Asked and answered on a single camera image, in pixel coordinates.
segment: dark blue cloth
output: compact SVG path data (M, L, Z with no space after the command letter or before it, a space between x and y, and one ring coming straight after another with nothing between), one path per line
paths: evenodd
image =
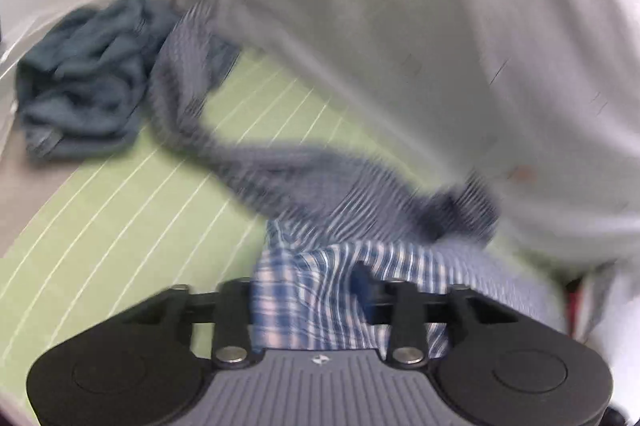
M148 74L180 15L164 0L117 0L69 13L20 60L18 117L32 159L127 148Z

